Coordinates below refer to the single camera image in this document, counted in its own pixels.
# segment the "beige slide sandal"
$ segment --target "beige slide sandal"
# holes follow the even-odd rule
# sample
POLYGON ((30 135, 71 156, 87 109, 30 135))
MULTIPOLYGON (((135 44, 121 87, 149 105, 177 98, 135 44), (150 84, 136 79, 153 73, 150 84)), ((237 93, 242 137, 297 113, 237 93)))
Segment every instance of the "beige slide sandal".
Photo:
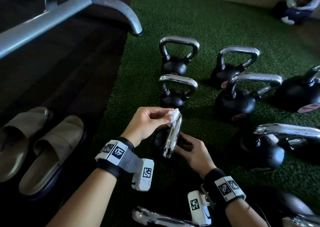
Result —
POLYGON ((47 194, 55 185, 66 160, 86 138, 84 123, 68 116, 34 144, 38 156, 19 184, 19 192, 30 200, 47 194))
POLYGON ((0 183, 16 175, 26 159, 30 138, 39 132, 52 113, 36 107, 18 114, 0 130, 0 183))

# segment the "forearm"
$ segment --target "forearm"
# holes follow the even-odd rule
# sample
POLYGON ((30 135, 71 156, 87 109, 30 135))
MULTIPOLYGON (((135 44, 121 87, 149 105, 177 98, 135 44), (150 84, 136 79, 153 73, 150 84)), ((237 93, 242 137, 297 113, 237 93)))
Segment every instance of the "forearm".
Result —
POLYGON ((47 227, 100 226, 116 182, 109 172, 95 169, 47 227))
POLYGON ((268 227, 267 223, 242 199, 231 202, 226 215, 232 227, 268 227))

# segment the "white tissue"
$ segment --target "white tissue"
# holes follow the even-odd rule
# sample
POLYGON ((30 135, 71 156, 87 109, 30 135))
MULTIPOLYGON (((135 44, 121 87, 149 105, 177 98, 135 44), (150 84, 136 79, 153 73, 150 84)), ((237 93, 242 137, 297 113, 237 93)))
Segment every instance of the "white tissue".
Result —
POLYGON ((173 125, 174 127, 176 126, 176 122, 179 114, 180 114, 179 109, 175 109, 174 111, 169 111, 167 115, 173 115, 173 116, 171 116, 171 122, 167 124, 168 127, 171 127, 171 125, 173 125))

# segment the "left hand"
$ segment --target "left hand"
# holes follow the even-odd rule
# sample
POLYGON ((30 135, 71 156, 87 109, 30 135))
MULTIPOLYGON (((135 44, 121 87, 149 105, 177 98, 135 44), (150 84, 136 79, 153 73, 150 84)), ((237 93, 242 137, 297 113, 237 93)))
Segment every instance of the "left hand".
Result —
POLYGON ((140 142, 149 137, 157 127, 171 122, 172 115, 166 115, 169 111, 174 111, 174 109, 161 107, 138 108, 121 136, 132 142, 134 147, 138 146, 140 142))

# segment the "black kettlebell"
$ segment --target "black kettlebell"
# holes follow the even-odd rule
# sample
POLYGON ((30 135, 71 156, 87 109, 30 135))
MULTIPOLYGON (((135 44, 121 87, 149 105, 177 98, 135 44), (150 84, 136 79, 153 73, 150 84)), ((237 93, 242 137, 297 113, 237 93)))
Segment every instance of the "black kettlebell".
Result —
POLYGON ((254 47, 246 46, 228 46, 219 52, 217 57, 217 65, 213 69, 210 77, 211 86, 216 89, 226 88, 227 81, 234 75, 241 73, 246 70, 252 63, 254 63, 260 51, 254 47), (234 66, 230 63, 224 62, 224 56, 228 53, 242 53, 250 54, 251 58, 245 63, 240 64, 239 66, 234 66))
POLYGON ((155 157, 169 159, 174 152, 174 147, 176 145, 181 146, 182 142, 179 137, 181 124, 182 115, 179 114, 175 125, 172 125, 170 128, 159 129, 156 132, 151 146, 155 157))
POLYGON ((190 61, 195 57, 200 48, 200 44, 195 39, 184 38, 179 36, 166 36, 160 40, 159 49, 162 55, 162 66, 161 74, 174 74, 185 76, 186 75, 186 66, 190 61), (179 56, 169 56, 165 45, 167 43, 182 44, 192 46, 193 51, 186 55, 184 58, 179 56))
POLYGON ((174 109, 181 109, 185 105, 186 100, 198 89, 198 84, 193 79, 172 74, 162 75, 158 86, 160 90, 160 106, 174 109), (190 89, 184 92, 174 88, 168 89, 165 84, 167 81, 188 85, 190 89))
POLYGON ((287 124, 263 124, 253 130, 238 131, 230 140, 228 152, 242 167, 251 171, 271 171, 278 169, 285 156, 285 150, 298 148, 297 140, 291 139, 281 143, 281 138, 293 137, 309 143, 320 142, 320 130, 311 127, 301 127, 287 124))
POLYGON ((306 218, 316 217, 314 212, 303 201, 288 192, 274 187, 258 186, 247 189, 246 193, 246 202, 262 218, 266 218, 272 227, 297 226, 293 223, 294 219, 304 224, 302 226, 316 226, 308 225, 308 223, 315 224, 312 221, 316 220, 315 218, 306 218))
POLYGON ((216 114, 224 121, 246 118, 253 112, 256 100, 279 87, 281 83, 282 78, 273 74, 243 72, 234 75, 229 79, 226 89, 216 98, 216 114), (235 87, 243 81, 268 82, 269 86, 250 93, 247 89, 235 87))
POLYGON ((320 108, 320 82, 315 77, 320 65, 312 67, 305 75, 286 79, 274 92, 275 105, 290 112, 311 112, 320 108))

